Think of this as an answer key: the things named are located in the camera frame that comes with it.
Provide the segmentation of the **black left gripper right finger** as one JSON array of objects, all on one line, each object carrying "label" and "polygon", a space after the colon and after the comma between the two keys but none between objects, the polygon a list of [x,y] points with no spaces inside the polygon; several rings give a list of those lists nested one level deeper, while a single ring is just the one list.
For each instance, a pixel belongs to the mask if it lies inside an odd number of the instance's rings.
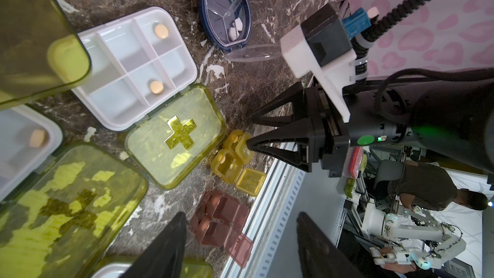
[{"label": "black left gripper right finger", "polygon": [[298,256],[303,277],[363,277],[348,255],[360,248],[355,238],[334,245],[305,212],[297,217]]}]

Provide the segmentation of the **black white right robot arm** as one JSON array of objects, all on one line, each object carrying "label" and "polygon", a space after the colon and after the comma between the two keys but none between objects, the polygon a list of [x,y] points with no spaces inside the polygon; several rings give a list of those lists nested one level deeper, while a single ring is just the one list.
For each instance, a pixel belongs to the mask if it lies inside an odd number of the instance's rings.
[{"label": "black white right robot arm", "polygon": [[252,114],[271,131],[249,139],[248,149],[305,172],[320,163],[339,177],[352,147],[418,143],[486,172],[493,183],[492,68],[404,69],[343,104],[349,122],[321,85],[296,83]]}]

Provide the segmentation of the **small yellow pillbox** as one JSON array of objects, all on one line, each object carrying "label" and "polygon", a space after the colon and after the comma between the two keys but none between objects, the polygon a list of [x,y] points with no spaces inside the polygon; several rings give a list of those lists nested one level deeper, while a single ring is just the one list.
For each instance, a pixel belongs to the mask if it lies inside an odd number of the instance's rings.
[{"label": "small yellow pillbox", "polygon": [[251,137],[249,132],[233,130],[210,166],[212,172],[226,184],[233,185],[251,197],[257,197],[267,175],[263,171],[247,167],[253,158],[253,151],[247,146]]}]

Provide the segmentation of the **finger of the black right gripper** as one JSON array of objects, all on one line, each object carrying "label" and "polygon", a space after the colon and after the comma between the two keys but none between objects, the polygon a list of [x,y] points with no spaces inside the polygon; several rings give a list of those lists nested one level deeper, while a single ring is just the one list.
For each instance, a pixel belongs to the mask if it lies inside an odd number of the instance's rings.
[{"label": "finger of the black right gripper", "polygon": [[[268,114],[284,106],[292,106],[292,114],[269,117]],[[307,117],[305,87],[297,82],[273,100],[253,112],[248,118],[251,123],[268,126],[283,127]]]},{"label": "finger of the black right gripper", "polygon": [[297,169],[310,172],[310,149],[315,141],[313,125],[305,118],[247,141],[249,150],[276,158]]}]

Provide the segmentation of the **small dark red pillbox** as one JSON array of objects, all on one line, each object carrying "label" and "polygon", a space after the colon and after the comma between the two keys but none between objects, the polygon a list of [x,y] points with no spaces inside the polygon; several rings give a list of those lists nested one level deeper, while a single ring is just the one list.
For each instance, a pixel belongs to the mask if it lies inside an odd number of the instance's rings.
[{"label": "small dark red pillbox", "polygon": [[190,222],[190,230],[203,246],[222,248],[245,268],[252,253],[252,240],[243,229],[249,206],[221,190],[207,190],[201,197]]}]

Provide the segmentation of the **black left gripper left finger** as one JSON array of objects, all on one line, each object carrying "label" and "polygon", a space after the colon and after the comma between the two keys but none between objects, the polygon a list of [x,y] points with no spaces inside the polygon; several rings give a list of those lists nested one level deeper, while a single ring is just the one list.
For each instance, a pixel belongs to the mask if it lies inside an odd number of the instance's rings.
[{"label": "black left gripper left finger", "polygon": [[138,269],[138,262],[144,265],[146,261],[168,260],[177,257],[177,264],[181,265],[184,259],[185,243],[187,240],[188,221],[184,212],[177,213],[166,228],[147,247],[138,261],[121,277],[138,277],[139,274],[132,274],[132,270]]}]

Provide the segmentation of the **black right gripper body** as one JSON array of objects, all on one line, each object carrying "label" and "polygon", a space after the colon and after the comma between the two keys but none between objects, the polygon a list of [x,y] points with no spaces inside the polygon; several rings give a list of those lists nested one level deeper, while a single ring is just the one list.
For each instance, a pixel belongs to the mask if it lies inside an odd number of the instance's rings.
[{"label": "black right gripper body", "polygon": [[379,136],[390,135],[390,122],[374,110],[375,95],[373,91],[345,95],[343,101],[351,116],[344,122],[320,86],[304,90],[307,115],[315,130],[315,141],[308,151],[313,161],[329,172],[330,178],[341,177],[347,170],[345,163],[350,149],[374,144]]}]

